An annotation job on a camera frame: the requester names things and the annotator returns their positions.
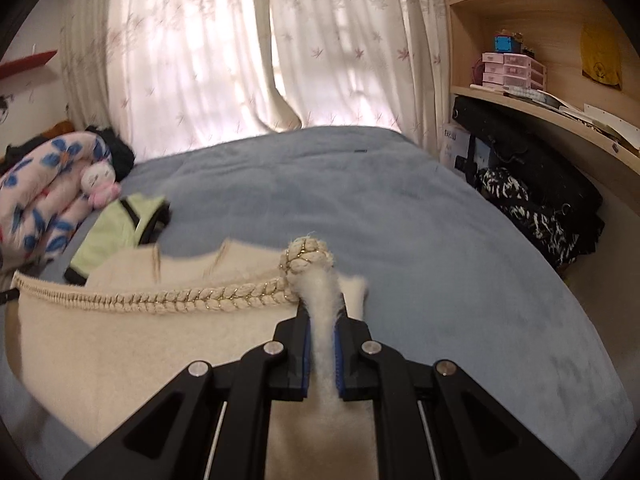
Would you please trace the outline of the blue fleece bed blanket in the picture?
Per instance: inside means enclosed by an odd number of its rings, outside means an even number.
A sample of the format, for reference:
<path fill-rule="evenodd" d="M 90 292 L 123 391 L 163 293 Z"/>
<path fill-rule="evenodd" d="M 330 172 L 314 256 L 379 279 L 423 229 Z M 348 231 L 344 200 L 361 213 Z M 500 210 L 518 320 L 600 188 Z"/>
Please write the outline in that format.
<path fill-rule="evenodd" d="M 602 477 L 634 411 L 596 329 L 555 270 L 460 178 L 398 133 L 326 127 L 137 164 L 125 194 L 163 196 L 168 257 L 225 240 L 280 252 L 311 235 L 364 278 L 372 334 L 459 363 L 584 479 Z M 59 479 L 94 446 L 42 406 L 1 353 L 1 413 L 29 465 Z"/>

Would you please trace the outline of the white box under shelf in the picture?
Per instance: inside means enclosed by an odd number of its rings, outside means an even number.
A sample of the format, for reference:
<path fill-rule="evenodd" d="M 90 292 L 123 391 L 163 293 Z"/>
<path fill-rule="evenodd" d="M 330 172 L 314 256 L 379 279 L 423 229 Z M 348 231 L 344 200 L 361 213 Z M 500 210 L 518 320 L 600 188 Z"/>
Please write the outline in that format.
<path fill-rule="evenodd" d="M 471 133 L 457 124 L 444 125 L 439 162 L 460 178 L 465 178 L 465 163 L 469 154 Z M 476 169 L 489 167 L 491 149 L 480 139 L 475 140 L 474 164 Z"/>

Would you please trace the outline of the orange headboard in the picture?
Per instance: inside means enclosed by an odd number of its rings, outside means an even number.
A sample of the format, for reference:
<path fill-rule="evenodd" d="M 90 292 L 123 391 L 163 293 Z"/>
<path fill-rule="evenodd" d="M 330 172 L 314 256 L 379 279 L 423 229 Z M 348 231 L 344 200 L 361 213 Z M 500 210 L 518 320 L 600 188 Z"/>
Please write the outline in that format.
<path fill-rule="evenodd" d="M 58 122 L 50 129 L 41 133 L 41 136 L 47 140 L 51 140 L 56 138 L 57 136 L 62 136 L 63 134 L 72 133 L 74 131 L 74 124 L 69 120 L 63 120 L 62 122 Z"/>

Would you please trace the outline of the white floral sheer curtain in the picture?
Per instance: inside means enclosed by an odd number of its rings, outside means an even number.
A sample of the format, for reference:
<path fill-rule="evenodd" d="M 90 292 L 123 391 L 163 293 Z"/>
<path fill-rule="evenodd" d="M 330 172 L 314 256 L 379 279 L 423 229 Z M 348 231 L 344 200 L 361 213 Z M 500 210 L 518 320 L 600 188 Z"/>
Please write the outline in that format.
<path fill-rule="evenodd" d="M 79 127 L 140 159 L 312 126 L 375 126 L 436 153 L 445 0 L 63 0 Z"/>

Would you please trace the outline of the wooden curved shelf unit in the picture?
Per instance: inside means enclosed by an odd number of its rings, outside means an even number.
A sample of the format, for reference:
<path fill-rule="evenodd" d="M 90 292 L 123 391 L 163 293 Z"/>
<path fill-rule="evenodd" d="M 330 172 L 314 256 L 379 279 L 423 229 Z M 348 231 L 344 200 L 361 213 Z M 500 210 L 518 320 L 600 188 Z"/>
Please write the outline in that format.
<path fill-rule="evenodd" d="M 575 166 L 590 174 L 632 210 L 639 208 L 639 159 L 614 140 L 552 110 L 473 88 L 472 68 L 494 46 L 500 30 L 519 32 L 547 67 L 547 89 L 576 107 L 602 108 L 637 125 L 639 55 L 602 0 L 445 0 L 449 18 L 450 91 L 494 103 L 532 118 L 540 134 Z M 586 25 L 598 26 L 618 45 L 622 88 L 582 76 L 579 41 Z"/>

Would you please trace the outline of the cream fuzzy knit cardigan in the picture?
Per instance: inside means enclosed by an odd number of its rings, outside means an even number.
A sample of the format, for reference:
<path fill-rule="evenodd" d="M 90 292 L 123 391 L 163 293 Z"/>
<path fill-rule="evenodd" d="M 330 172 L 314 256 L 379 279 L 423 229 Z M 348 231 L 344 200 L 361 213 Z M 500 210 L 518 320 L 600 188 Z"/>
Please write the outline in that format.
<path fill-rule="evenodd" d="M 226 240 L 216 252 L 171 258 L 157 246 L 123 249 L 85 285 L 15 274 L 6 315 L 13 374 L 89 444 L 101 442 L 194 361 L 220 365 L 263 344 L 306 304 L 309 393 L 271 410 L 270 479 L 373 479 L 372 406 L 344 402 L 335 385 L 333 324 L 361 318 L 367 283 L 344 276 L 321 240 L 283 252 Z"/>

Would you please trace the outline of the white pink plush cat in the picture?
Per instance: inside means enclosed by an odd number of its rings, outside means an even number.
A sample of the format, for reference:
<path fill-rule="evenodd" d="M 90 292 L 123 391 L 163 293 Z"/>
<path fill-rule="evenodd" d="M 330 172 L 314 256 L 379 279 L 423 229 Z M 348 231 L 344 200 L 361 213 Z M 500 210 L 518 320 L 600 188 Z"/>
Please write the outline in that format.
<path fill-rule="evenodd" d="M 93 209 L 103 209 L 119 198 L 120 194 L 115 170 L 106 160 L 96 162 L 82 172 L 80 188 Z"/>

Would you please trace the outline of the pink mini drawer organizer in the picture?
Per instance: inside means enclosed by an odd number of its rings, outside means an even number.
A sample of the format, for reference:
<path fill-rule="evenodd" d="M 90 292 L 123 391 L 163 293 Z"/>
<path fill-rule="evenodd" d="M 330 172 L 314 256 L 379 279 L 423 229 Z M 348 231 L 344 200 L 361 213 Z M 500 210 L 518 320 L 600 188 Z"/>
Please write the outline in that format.
<path fill-rule="evenodd" d="M 510 86 L 534 90 L 547 87 L 547 69 L 544 64 L 526 54 L 484 52 L 484 86 Z"/>

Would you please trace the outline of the green and black folded garment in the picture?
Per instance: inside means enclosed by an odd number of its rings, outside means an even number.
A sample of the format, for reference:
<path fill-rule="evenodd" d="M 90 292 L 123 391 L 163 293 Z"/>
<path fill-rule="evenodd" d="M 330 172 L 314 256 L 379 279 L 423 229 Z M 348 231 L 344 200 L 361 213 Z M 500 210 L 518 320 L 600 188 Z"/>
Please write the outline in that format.
<path fill-rule="evenodd" d="M 66 283 L 87 284 L 89 275 L 122 249 L 154 243 L 168 226 L 171 211 L 163 196 L 134 193 L 107 205 L 64 272 Z"/>

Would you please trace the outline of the black garment behind quilt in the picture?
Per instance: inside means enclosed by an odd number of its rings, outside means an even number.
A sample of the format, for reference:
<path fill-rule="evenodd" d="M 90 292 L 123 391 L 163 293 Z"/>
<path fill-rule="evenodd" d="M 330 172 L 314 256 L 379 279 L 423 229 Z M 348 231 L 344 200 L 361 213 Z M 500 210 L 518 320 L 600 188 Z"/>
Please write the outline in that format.
<path fill-rule="evenodd" d="M 100 129 L 91 125 L 86 130 L 102 138 L 111 153 L 115 179 L 118 183 L 122 182 L 134 169 L 134 152 L 130 146 L 112 128 Z"/>

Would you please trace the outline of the floral folded quilt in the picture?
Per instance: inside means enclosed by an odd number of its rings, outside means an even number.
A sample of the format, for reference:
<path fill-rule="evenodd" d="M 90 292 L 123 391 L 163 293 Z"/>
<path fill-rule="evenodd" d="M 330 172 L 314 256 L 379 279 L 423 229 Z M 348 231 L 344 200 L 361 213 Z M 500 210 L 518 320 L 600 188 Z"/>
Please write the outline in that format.
<path fill-rule="evenodd" d="M 92 213 L 81 177 L 111 152 L 92 132 L 73 132 L 41 144 L 1 178 L 1 270 L 13 271 L 62 254 Z"/>

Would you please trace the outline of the yellow item on shelf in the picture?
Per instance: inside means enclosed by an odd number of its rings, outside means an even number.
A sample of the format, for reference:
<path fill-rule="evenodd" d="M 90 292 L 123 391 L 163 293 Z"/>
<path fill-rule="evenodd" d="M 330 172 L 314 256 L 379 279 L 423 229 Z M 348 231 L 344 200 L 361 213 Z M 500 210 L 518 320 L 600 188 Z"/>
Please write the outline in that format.
<path fill-rule="evenodd" d="M 582 74 L 608 88 L 620 90 L 623 85 L 620 49 L 613 35 L 591 24 L 582 26 L 579 41 Z"/>

